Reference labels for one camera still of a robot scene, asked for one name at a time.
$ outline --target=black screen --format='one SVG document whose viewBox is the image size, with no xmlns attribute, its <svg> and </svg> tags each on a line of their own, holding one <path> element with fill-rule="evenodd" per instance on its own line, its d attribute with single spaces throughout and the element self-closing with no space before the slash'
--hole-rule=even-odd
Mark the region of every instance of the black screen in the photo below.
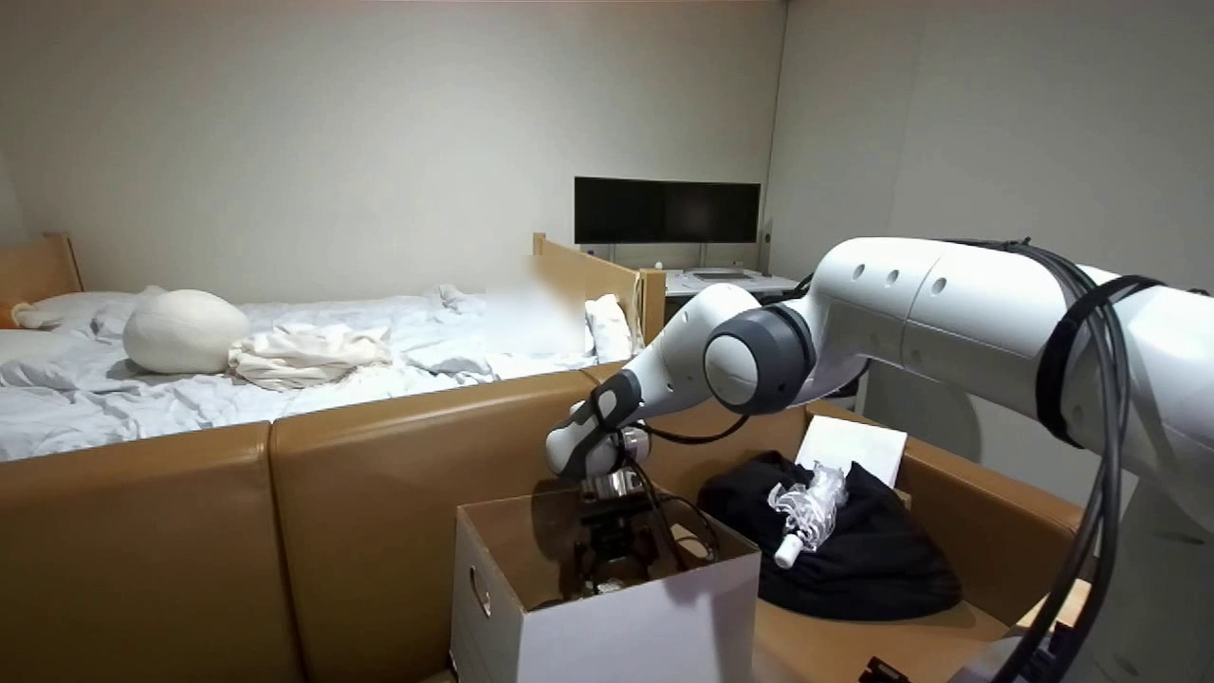
<svg viewBox="0 0 1214 683">
<path fill-rule="evenodd" d="M 757 242 L 758 181 L 577 177 L 577 242 Z"/>
</svg>

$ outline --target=open cardboard box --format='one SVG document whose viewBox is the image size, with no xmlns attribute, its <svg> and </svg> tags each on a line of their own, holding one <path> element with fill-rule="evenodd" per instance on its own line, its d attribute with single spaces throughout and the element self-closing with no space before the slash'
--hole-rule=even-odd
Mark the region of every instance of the open cardboard box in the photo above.
<svg viewBox="0 0 1214 683">
<path fill-rule="evenodd" d="M 758 552 L 688 505 L 664 513 L 680 543 L 653 561 L 649 582 L 570 595 L 563 573 L 581 533 L 577 494 L 461 505 L 457 674 L 466 683 L 752 679 Z"/>
</svg>

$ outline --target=white bedsheet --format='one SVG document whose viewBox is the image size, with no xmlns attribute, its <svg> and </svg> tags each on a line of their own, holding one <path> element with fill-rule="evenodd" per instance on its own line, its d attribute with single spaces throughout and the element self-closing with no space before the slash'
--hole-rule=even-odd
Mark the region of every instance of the white bedsheet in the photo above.
<svg viewBox="0 0 1214 683">
<path fill-rule="evenodd" d="M 135 313 L 137 297 L 93 297 L 93 315 L 71 300 L 71 315 L 45 329 L 55 346 L 0 357 L 0 463 L 590 370 L 629 354 L 616 346 L 629 329 L 597 351 L 597 335 L 616 327 L 616 315 L 604 322 L 604 304 L 566 313 L 532 280 L 509 294 L 245 304 L 252 335 L 231 357 L 245 357 L 246 371 L 145 375 L 127 359 L 122 315 L 116 320 Z"/>
</svg>

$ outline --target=bed frame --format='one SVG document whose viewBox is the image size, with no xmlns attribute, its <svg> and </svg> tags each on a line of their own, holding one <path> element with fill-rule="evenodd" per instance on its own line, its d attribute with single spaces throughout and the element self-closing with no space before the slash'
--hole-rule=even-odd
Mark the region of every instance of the bed frame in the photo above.
<svg viewBox="0 0 1214 683">
<path fill-rule="evenodd" d="M 664 272 L 625 271 L 577 248 L 552 242 L 543 233 L 532 237 L 532 279 L 539 279 L 570 313 L 586 300 L 616 294 L 629 327 L 649 342 L 664 327 Z M 22 300 L 45 300 L 57 294 L 79 294 L 79 265 L 64 233 L 44 233 L 26 242 L 0 242 L 0 309 Z"/>
</svg>

